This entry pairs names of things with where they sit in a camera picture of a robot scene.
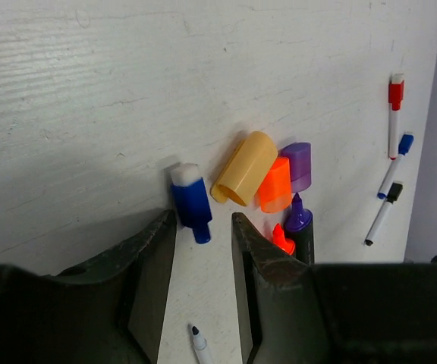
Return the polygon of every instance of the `white marker cap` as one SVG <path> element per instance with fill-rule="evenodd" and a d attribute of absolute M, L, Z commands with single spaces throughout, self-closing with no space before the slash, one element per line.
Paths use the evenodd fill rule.
<path fill-rule="evenodd" d="M 393 85 L 399 85 L 404 82 L 404 74 L 395 74 L 391 78 L 391 83 Z"/>
<path fill-rule="evenodd" d="M 171 182 L 179 187 L 190 186 L 202 178 L 198 165 L 194 163 L 183 163 L 171 170 L 170 175 Z"/>

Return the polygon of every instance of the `purple marker cap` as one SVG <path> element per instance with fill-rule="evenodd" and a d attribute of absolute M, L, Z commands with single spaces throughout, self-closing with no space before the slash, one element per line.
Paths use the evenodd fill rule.
<path fill-rule="evenodd" d="M 293 143 L 281 151 L 289 159 L 291 191 L 304 191 L 311 186 L 311 144 Z"/>
<path fill-rule="evenodd" d="M 296 193 L 291 204 L 291 214 L 289 215 L 286 223 L 286 231 L 295 233 L 303 230 L 311 222 L 313 214 L 310 210 L 303 207 L 303 200 L 299 193 Z"/>

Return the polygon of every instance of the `black plastic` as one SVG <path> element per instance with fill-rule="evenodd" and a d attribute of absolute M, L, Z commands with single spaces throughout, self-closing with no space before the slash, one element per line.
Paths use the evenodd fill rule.
<path fill-rule="evenodd" d="M 437 264 L 304 265 L 232 215 L 243 363 L 437 363 Z"/>
<path fill-rule="evenodd" d="M 0 265 L 0 363 L 157 362 L 175 234 L 167 211 L 56 277 Z"/>
<path fill-rule="evenodd" d="M 386 201 L 390 203 L 394 203 L 399 199 L 399 196 L 402 193 L 402 189 L 404 187 L 402 184 L 396 184 L 395 182 L 392 184 L 390 190 L 387 193 Z"/>

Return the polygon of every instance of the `blue marker cap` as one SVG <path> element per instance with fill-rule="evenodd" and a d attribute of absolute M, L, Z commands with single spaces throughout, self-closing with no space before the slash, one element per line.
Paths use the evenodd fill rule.
<path fill-rule="evenodd" d="M 181 223 L 191 228 L 198 244 L 211 239 L 208 223 L 212 220 L 209 199 L 198 165 L 185 163 L 171 172 L 171 192 Z"/>
<path fill-rule="evenodd" d="M 399 143 L 399 154 L 406 155 L 414 143 L 414 135 L 404 134 Z"/>

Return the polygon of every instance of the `red marker cap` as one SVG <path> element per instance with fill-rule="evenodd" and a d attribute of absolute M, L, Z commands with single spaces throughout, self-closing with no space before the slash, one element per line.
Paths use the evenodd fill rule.
<path fill-rule="evenodd" d="M 392 111 L 401 110 L 404 100 L 404 75 L 395 74 L 388 85 L 388 103 L 392 104 Z"/>

